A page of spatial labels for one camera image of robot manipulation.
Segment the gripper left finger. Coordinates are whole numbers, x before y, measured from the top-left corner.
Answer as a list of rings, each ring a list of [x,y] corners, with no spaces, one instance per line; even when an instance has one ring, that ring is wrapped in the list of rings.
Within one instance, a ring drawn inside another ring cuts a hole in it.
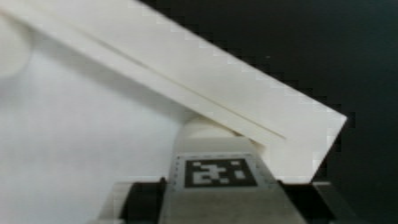
[[[117,182],[100,215],[87,224],[158,224],[165,188],[164,177]]]

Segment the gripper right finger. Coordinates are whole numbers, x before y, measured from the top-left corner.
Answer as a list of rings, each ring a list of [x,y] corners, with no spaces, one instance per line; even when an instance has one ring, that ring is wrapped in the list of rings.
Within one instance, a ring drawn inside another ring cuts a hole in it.
[[[281,187],[308,224],[363,224],[363,219],[331,182],[281,183]]]

